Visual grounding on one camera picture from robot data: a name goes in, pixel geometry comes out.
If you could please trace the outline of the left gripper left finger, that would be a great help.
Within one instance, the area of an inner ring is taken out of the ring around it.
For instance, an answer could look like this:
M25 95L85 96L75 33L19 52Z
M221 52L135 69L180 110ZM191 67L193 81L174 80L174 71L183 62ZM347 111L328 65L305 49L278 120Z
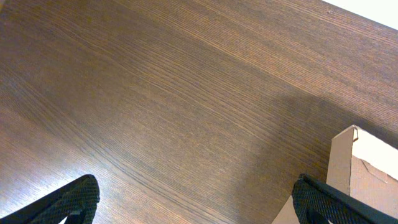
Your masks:
M92 224L99 202L98 181L86 174L1 218L1 223Z

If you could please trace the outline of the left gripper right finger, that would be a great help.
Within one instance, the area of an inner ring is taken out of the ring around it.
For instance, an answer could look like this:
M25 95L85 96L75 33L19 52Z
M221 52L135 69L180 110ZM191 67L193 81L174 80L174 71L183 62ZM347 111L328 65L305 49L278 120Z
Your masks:
M327 185L300 174L292 190L300 223L397 224L397 219Z

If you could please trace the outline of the brown cardboard box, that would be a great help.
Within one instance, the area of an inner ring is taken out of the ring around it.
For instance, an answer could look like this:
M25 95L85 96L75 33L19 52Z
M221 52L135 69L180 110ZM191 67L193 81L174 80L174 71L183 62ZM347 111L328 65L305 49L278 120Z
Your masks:
M355 125L332 139L323 183L397 219L397 149ZM292 194L272 222L278 223L300 223Z

